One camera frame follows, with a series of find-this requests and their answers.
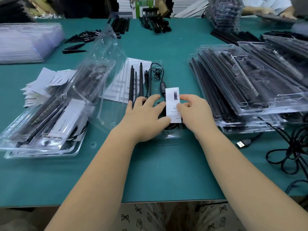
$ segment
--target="right hand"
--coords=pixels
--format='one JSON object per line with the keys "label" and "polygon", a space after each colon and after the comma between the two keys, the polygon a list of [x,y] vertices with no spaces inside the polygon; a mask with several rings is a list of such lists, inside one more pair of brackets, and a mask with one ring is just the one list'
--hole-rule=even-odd
{"label": "right hand", "polygon": [[257,7],[256,11],[254,11],[254,14],[262,14],[262,15],[275,14],[275,11],[271,8]]}
{"label": "right hand", "polygon": [[177,110],[182,115],[183,123],[197,138],[202,133],[218,129],[205,99],[196,95],[180,95],[180,99],[188,102],[177,104]]}

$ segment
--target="hand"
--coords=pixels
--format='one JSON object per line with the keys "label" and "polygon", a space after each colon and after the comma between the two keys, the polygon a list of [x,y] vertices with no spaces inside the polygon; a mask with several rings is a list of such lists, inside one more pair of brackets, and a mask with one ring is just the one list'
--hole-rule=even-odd
{"label": "hand", "polygon": [[257,7],[253,14],[275,14],[275,11],[271,8]]}
{"label": "hand", "polygon": [[177,104],[177,110],[182,115],[183,123],[197,138],[202,133],[218,129],[210,105],[205,99],[196,95],[180,95],[180,99],[188,102]]}
{"label": "hand", "polygon": [[145,97],[138,97],[134,108],[133,103],[129,101],[125,116],[115,129],[121,133],[127,133],[136,144],[154,138],[171,122],[170,117],[158,119],[166,106],[164,101],[153,107],[154,102],[159,98],[158,94],[150,96],[148,100]]}
{"label": "hand", "polygon": [[290,12],[284,12],[284,13],[281,13],[280,14],[280,17],[284,17],[284,18],[290,18],[290,19],[297,19],[296,17],[294,17],[293,16],[293,14],[292,13],[290,13]]}

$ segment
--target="instruction card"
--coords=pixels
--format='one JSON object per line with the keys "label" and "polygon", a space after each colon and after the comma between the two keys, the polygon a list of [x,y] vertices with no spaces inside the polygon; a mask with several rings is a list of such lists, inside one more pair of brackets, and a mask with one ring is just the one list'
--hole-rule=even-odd
{"label": "instruction card", "polygon": [[166,116],[171,118],[171,123],[182,123],[181,114],[176,108],[178,103],[180,103],[179,88],[166,88]]}

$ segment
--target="left hand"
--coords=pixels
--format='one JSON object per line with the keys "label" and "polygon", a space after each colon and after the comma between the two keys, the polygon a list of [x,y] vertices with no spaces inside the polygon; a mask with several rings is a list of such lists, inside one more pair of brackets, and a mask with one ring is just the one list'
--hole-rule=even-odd
{"label": "left hand", "polygon": [[280,17],[284,17],[284,18],[290,18],[290,19],[297,19],[296,17],[294,17],[293,16],[293,14],[292,13],[290,13],[290,12],[284,12],[284,13],[281,13],[280,14]]}
{"label": "left hand", "polygon": [[126,133],[136,144],[154,138],[171,122],[170,117],[158,119],[158,116],[166,106],[164,101],[153,107],[154,102],[159,98],[160,95],[158,94],[152,95],[148,99],[138,97],[134,108],[133,103],[129,101],[125,116],[114,130]]}

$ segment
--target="person's arm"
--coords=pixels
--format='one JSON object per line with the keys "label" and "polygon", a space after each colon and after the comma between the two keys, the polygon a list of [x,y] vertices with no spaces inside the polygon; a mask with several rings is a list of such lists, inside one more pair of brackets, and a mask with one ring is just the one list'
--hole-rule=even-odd
{"label": "person's arm", "polygon": [[242,15],[254,15],[254,14],[274,14],[274,10],[271,8],[264,8],[264,7],[252,7],[252,6],[245,6]]}
{"label": "person's arm", "polygon": [[171,119],[158,119],[166,103],[153,107],[159,95],[138,97],[127,105],[120,124],[71,190],[45,231],[108,231],[120,207],[129,162],[135,145],[154,138]]}
{"label": "person's arm", "polygon": [[290,19],[297,19],[294,16],[294,12],[295,12],[295,8],[293,6],[288,7],[287,9],[285,9],[280,16],[281,17],[285,17],[285,18],[290,18]]}
{"label": "person's arm", "polygon": [[248,231],[308,230],[308,213],[260,172],[216,127],[210,106],[180,95],[184,124],[195,134],[231,207]]}

